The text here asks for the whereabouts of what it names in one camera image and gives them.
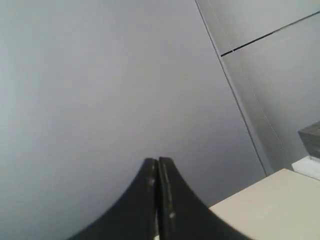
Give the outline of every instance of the gray wall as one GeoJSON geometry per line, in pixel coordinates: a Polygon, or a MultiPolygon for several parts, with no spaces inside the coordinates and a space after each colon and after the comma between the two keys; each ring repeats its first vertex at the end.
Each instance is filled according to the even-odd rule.
{"type": "MultiPolygon", "coordinates": [[[[313,0],[198,2],[221,54],[320,10],[313,0]]],[[[298,130],[320,120],[319,42],[317,14],[222,57],[274,170],[307,155],[298,130]]]]}
{"type": "Polygon", "coordinates": [[[265,176],[192,0],[2,0],[0,32],[0,239],[69,237],[145,157],[207,205],[265,176]]]}

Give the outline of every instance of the white object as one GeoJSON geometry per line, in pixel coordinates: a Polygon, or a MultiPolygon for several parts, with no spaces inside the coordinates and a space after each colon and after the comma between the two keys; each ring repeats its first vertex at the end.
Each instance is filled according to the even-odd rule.
{"type": "Polygon", "coordinates": [[[210,209],[253,240],[318,240],[320,181],[282,169],[210,209]]]}
{"type": "Polygon", "coordinates": [[[316,157],[306,156],[294,162],[292,167],[299,174],[320,180],[320,162],[316,157]]]}

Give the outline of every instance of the black object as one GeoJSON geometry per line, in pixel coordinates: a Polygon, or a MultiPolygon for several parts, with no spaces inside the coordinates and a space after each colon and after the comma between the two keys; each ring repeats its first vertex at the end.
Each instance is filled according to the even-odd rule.
{"type": "Polygon", "coordinates": [[[249,240],[199,200],[170,158],[161,157],[158,164],[160,240],[249,240]]]}
{"type": "Polygon", "coordinates": [[[157,168],[155,159],[145,159],[114,206],[69,240],[153,240],[157,168]]]}
{"type": "Polygon", "coordinates": [[[298,131],[307,152],[320,159],[320,121],[298,131]]]}

